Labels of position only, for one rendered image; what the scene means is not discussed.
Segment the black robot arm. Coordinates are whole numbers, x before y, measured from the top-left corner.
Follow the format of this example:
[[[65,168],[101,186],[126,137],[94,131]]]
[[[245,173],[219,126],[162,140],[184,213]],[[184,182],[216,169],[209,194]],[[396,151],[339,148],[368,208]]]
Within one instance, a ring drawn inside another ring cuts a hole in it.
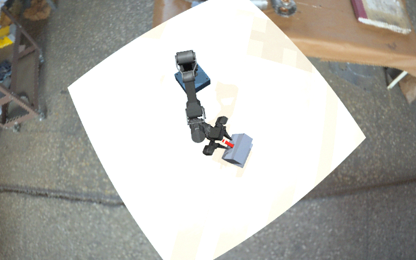
[[[195,77],[198,76],[196,72],[198,70],[198,64],[196,60],[196,54],[193,50],[177,52],[175,55],[176,68],[182,74],[182,82],[185,85],[187,93],[187,102],[185,108],[185,115],[187,119],[187,125],[191,129],[191,139],[195,143],[201,143],[207,137],[210,141],[216,140],[222,141],[225,131],[223,125],[216,122],[214,127],[209,127],[209,134],[204,132],[206,126],[206,114],[205,109],[201,106],[201,102],[196,97],[195,90]],[[179,68],[178,68],[179,66]],[[203,118],[198,118],[202,117]]]

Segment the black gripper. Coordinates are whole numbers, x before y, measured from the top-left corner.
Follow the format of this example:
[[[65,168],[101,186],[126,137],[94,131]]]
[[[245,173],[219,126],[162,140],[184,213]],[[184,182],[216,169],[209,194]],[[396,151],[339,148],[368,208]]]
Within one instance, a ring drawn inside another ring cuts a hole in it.
[[[227,121],[228,121],[228,118],[226,117],[226,116],[220,116],[220,117],[218,117],[217,118],[217,121],[216,122],[218,122],[218,123],[220,123],[220,124],[222,124],[222,125],[225,125],[226,123],[227,123]],[[206,134],[209,134],[209,127],[212,127],[210,124],[207,124],[206,123],[206,126],[205,126],[205,128],[204,128],[204,132],[205,132],[205,136],[206,136]],[[223,130],[225,131],[225,134],[224,134],[224,137],[225,138],[227,138],[227,139],[229,139],[229,140],[233,140],[230,136],[229,136],[229,134],[227,133],[227,131],[226,131],[226,126],[224,126],[223,127]],[[229,148],[227,148],[226,146],[223,146],[223,145],[221,145],[221,144],[219,144],[219,143],[215,143],[215,142],[212,142],[212,141],[210,141],[209,142],[209,145],[205,145],[205,147],[204,147],[204,149],[203,149],[203,151],[202,151],[202,153],[205,155],[205,156],[212,156],[213,155],[213,153],[214,153],[214,151],[215,151],[215,149],[217,149],[217,148],[224,148],[224,149],[229,149]]]

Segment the grey sloped panel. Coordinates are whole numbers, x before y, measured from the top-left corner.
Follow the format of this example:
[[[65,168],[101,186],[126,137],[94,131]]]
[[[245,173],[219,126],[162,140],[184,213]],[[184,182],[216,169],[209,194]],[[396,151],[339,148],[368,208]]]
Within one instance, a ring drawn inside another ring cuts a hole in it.
[[[253,146],[253,139],[245,133],[232,134],[231,138],[233,140],[229,140],[229,143],[234,146],[231,148],[227,145],[229,149],[225,149],[222,159],[243,168]]]

